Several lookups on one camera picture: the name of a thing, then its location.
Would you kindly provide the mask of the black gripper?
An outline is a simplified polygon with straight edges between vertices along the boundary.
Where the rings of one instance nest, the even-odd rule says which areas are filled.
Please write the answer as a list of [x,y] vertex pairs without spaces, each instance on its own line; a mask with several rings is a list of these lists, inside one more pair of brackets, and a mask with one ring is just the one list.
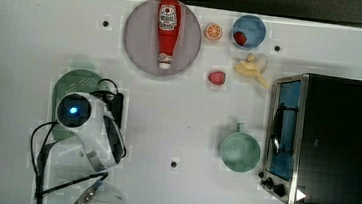
[[121,128],[124,96],[122,93],[111,91],[93,91],[92,113],[90,122],[92,124],[104,124],[107,129]]

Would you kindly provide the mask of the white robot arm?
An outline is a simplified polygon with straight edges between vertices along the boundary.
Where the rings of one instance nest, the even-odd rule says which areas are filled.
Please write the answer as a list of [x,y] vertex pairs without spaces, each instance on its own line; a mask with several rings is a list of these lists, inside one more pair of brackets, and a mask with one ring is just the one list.
[[108,177],[107,169],[126,156],[125,142],[115,118],[93,93],[71,92],[55,105],[54,125],[68,136],[43,142],[37,157],[36,204],[48,204],[56,191],[91,180],[73,204],[87,204]]

